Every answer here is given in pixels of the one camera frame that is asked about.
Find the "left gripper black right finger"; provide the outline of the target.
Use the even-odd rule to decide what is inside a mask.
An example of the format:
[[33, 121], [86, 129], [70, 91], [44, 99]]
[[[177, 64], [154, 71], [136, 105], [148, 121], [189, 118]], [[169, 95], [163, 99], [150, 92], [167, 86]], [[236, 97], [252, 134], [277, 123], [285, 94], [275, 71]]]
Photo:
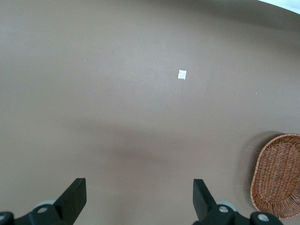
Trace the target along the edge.
[[282, 222], [269, 213], [253, 212], [249, 218], [231, 207], [217, 204], [202, 179], [193, 181], [193, 206], [198, 220], [195, 225], [281, 225]]

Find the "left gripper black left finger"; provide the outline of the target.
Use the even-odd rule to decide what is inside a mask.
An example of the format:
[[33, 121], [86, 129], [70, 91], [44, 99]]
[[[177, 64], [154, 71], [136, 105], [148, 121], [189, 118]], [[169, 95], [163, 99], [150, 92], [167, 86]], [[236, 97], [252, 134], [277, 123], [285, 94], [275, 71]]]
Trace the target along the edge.
[[10, 211], [0, 213], [2, 225], [73, 225], [87, 202], [86, 179], [77, 178], [52, 204], [37, 206], [14, 218]]

